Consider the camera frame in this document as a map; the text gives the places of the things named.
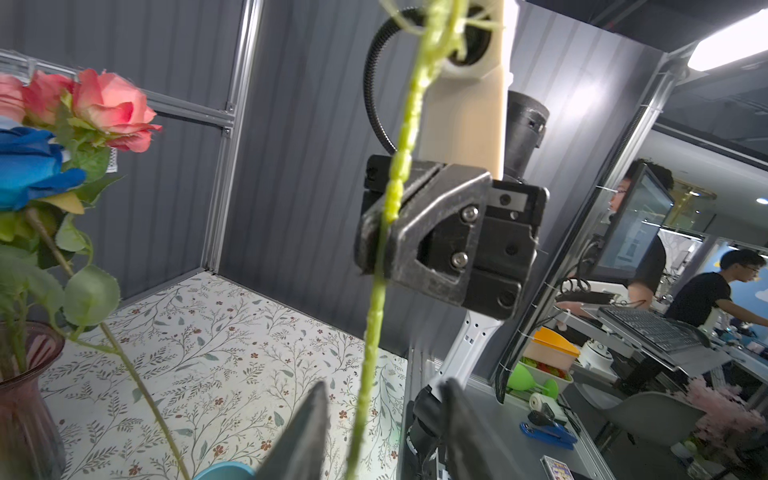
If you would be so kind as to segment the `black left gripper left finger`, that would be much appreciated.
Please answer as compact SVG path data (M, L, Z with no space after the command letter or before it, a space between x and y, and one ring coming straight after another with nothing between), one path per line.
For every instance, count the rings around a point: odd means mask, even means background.
M329 428L328 405L327 385L320 381L310 389L254 478L321 479Z

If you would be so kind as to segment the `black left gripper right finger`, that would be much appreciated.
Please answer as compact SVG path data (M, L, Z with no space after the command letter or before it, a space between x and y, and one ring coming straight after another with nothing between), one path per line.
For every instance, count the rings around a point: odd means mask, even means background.
M452 479L523 479L512 452L473 409L455 379L441 384L442 444Z

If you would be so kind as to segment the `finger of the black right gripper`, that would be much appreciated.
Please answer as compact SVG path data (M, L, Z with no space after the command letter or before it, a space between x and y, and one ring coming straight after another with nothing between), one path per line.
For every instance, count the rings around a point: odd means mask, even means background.
M394 158L387 155L372 155L367 160L364 179L364 192L370 198L381 198L385 195L391 178ZM404 181L403 197L410 198L423 188L444 165L437 162L412 160L410 173Z
M465 291L477 251L491 174L443 164L390 227L385 279L414 291Z

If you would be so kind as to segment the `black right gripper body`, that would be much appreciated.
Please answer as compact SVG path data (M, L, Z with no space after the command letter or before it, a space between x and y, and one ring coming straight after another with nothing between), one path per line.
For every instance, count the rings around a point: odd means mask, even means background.
M545 188L492 182L464 307L506 321L514 316L538 249L549 199Z

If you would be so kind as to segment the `teal ceramic vase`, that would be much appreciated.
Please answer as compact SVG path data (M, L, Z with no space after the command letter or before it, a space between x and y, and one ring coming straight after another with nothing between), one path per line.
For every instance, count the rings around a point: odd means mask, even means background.
M255 469L237 461L215 463L198 473L194 480L254 480Z

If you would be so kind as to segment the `pale peony spray stem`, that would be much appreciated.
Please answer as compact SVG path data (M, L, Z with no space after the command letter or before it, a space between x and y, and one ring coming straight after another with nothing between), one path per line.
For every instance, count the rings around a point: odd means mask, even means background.
M494 28L493 23L479 18L470 18L467 1L428 1L426 3L425 26L421 29L416 29L416 27L408 24L405 18L394 10L389 1L384 1L382 4L401 29L420 36L420 43L404 106L398 150L394 154L391 178L383 198L382 213L379 215L373 286L366 316L367 328L364 337L365 349L360 375L361 385L346 459L345 477L347 479L356 477L361 448L364 444L386 299L385 246L390 227L398 218L402 206L404 181L410 173L412 153L419 134L424 97L429 86L441 73L444 60L453 53L460 60L465 58L464 30L466 26L474 25L487 31Z

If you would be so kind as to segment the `pink ribbed glass vase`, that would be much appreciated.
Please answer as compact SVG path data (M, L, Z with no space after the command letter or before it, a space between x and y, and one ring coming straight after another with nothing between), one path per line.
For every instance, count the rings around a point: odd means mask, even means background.
M1 380L1 477L60 479L65 447L39 379L60 357L64 339L48 325L30 322L25 348L28 369Z

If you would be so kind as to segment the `large pink rose stem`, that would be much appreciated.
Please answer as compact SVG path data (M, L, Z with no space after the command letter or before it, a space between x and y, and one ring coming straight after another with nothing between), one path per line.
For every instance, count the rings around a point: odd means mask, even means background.
M57 138L70 154L66 167L83 171L86 184L101 179L113 149L149 149L153 134L162 130L155 117L145 93L131 82L115 73L79 72L57 112Z

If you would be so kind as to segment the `small pink rose stem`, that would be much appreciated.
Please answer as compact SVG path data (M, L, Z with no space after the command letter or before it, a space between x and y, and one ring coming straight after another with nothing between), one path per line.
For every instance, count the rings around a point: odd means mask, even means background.
M61 98L71 94L74 80L58 74L35 71L29 84L1 74L1 116L17 123L48 127L56 122Z

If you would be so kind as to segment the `blue flower stem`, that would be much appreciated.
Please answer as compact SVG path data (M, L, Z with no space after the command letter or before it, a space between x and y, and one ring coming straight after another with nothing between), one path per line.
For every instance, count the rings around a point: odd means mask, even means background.
M28 369L28 323L46 324L63 337L64 344L80 346L86 344L80 338L85 330L100 328L109 343L94 345L93 350L120 358L163 432L181 476L187 478L189 473L162 414L104 323L118 304L116 280L94 265L73 271L63 255L64 247L41 220L37 204L54 197L61 198L58 207L62 211L76 213L81 209L75 190L84 182L84 172L62 169L63 150L52 138L48 130L1 120L1 380ZM10 244L19 223L32 229L56 258L69 277L66 285L39 268L31 252Z

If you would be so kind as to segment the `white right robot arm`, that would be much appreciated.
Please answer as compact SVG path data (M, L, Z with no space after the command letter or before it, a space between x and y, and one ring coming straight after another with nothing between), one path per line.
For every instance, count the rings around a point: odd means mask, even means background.
M373 279L347 478L358 473L387 288L461 307L465 317L437 374L417 393L405 446L418 475L438 459L453 479L490 478L490 452L464 388L488 341L514 314L538 248L546 189L522 173L548 110L511 90L516 1L427 1L398 9L366 57L363 97L383 153L368 160L354 260ZM397 140L376 110L374 81L390 38L419 40Z

